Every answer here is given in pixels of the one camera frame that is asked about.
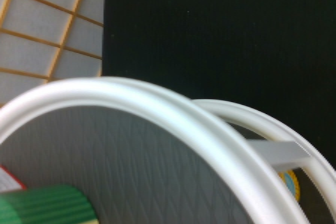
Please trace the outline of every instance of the green cylinder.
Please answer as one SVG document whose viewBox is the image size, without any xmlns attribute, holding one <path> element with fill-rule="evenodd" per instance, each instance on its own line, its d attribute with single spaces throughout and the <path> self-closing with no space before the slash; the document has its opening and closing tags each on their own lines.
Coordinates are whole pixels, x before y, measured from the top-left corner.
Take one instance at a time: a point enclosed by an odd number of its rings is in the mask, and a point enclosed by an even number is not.
<svg viewBox="0 0 336 224">
<path fill-rule="evenodd" d="M 98 224 L 83 193 L 60 185 L 0 194 L 0 224 Z"/>
</svg>

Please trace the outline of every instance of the wooden grid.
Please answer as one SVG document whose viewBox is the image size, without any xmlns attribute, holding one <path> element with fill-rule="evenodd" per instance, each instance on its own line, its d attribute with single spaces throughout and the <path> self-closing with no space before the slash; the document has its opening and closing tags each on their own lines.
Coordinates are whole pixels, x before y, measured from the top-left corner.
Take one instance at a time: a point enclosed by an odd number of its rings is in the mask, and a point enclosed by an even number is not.
<svg viewBox="0 0 336 224">
<path fill-rule="evenodd" d="M 20 70 L 15 70 L 15 69 L 8 69 L 8 68 L 3 68 L 3 67 L 0 67 L 0 72 L 6 72 L 6 73 L 15 74 L 15 75 L 23 75 L 23 76 L 39 78 L 39 79 L 45 79 L 45 83 L 48 83 L 51 81 L 60 80 L 60 79 L 54 78 L 53 75 L 54 75 L 54 71 L 56 71 L 56 68 L 57 68 L 59 61 L 60 61 L 60 56 L 62 56 L 63 50 L 72 51 L 72 52 L 75 52 L 75 53 L 78 53 L 81 55 L 86 55 L 86 56 L 89 56 L 92 58 L 96 58 L 96 59 L 102 60 L 102 57 L 99 55 L 95 55 L 95 54 L 92 54 L 92 53 L 89 53 L 86 51 L 81 51 L 81 50 L 78 50 L 78 49 L 75 49 L 72 47 L 65 46 L 75 18 L 78 17 L 78 18 L 84 19 L 86 21 L 89 21 L 90 23 L 96 24 L 101 27 L 104 27 L 104 24 L 101 22 L 95 21 L 93 19 L 87 18 L 86 16 L 78 14 L 80 4 L 81 4 L 83 0 L 77 0 L 74 11 L 71 11 L 66 8 L 60 7 L 59 5 L 47 2 L 45 0 L 35 0 L 39 3 L 42 3 L 42 4 L 48 5 L 50 7 L 53 7 L 54 9 L 57 9 L 57 10 L 60 10 L 60 11 L 63 11 L 63 12 L 71 14 L 71 18 L 69 18 L 66 29 L 65 29 L 65 33 L 63 33 L 62 43 L 60 44 L 59 43 L 53 43 L 51 41 L 47 41 L 47 40 L 44 40 L 44 39 L 41 39 L 38 37 L 33 37 L 30 35 L 26 35 L 23 33 L 20 33 L 20 32 L 11 31 L 11 30 L 8 30 L 8 29 L 5 29 L 2 27 L 3 21 L 5 21 L 5 18 L 6 18 L 6 14 L 8 14 L 8 10 L 9 10 L 9 6 L 11 6 L 11 1 L 12 0 L 6 0 L 5 1 L 3 8 L 2 8 L 2 11 L 0 11 L 0 33 L 6 33 L 6 34 L 9 34 L 12 36 L 17 36 L 17 37 L 20 37 L 20 38 L 23 38 L 26 40 L 30 40 L 30 41 L 35 41 L 35 42 L 38 42 L 41 44 L 53 46 L 53 47 L 56 47 L 59 49 L 57 49 L 54 60 L 53 60 L 53 63 L 51 63 L 48 75 L 35 74 L 35 73 L 30 73 L 30 72 L 26 72 L 26 71 L 20 71 Z"/>
<path fill-rule="evenodd" d="M 50 80 L 53 78 L 56 67 L 57 67 L 57 64 L 59 64 L 59 61 L 60 61 L 60 55 L 62 55 L 62 52 L 63 52 L 63 49 L 65 49 L 66 39 L 68 39 L 69 34 L 71 34 L 71 27 L 72 27 L 74 22 L 75 22 L 75 15 L 77 15 L 77 11 L 80 9 L 81 1 L 83 0 L 77 0 L 77 2 L 75 2 L 74 14 L 71 14 L 69 22 L 68 22 L 68 25 L 66 25 L 66 30 L 65 30 L 65 33 L 63 33 L 63 38 L 62 38 L 62 43 L 60 43 L 60 48 L 56 52 L 56 57 L 54 57 L 54 62 L 51 64 L 51 68 L 50 68 L 50 74 L 48 74 L 47 82 L 50 82 Z"/>
</svg>

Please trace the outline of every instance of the white plastic rim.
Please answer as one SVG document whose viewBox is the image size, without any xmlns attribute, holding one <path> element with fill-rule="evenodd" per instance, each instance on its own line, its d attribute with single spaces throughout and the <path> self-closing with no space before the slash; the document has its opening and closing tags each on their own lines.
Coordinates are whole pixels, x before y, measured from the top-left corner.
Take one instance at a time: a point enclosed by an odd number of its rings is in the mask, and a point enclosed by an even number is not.
<svg viewBox="0 0 336 224">
<path fill-rule="evenodd" d="M 194 103 L 227 122 L 245 127 L 266 139 L 296 141 L 302 145 L 312 157 L 311 163 L 302 168 L 323 195 L 336 222 L 336 172 L 312 144 L 281 121 L 258 110 L 221 100 L 195 100 Z"/>
<path fill-rule="evenodd" d="M 309 223 L 275 170 L 243 136 L 188 98 L 146 82 L 81 78 L 35 88 L 0 110 L 0 144 L 33 118 L 75 106 L 120 109 L 168 130 L 212 166 L 255 223 Z"/>
</svg>

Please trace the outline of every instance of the black background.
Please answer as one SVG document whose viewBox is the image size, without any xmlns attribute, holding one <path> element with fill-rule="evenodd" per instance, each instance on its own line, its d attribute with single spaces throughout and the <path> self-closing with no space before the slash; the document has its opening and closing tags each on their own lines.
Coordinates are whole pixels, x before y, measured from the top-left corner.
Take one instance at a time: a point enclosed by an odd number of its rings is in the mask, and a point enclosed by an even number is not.
<svg viewBox="0 0 336 224">
<path fill-rule="evenodd" d="M 270 114 L 336 167 L 336 1 L 105 1 L 104 75 Z"/>
</svg>

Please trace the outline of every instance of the grid pattern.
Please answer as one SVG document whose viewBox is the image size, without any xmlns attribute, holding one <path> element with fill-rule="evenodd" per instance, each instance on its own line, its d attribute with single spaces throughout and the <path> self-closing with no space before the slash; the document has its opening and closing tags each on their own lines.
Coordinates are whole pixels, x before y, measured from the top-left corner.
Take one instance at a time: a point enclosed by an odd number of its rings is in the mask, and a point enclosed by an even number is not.
<svg viewBox="0 0 336 224">
<path fill-rule="evenodd" d="M 0 107 L 36 85 L 101 76 L 102 14 L 104 0 L 0 0 Z"/>
</svg>

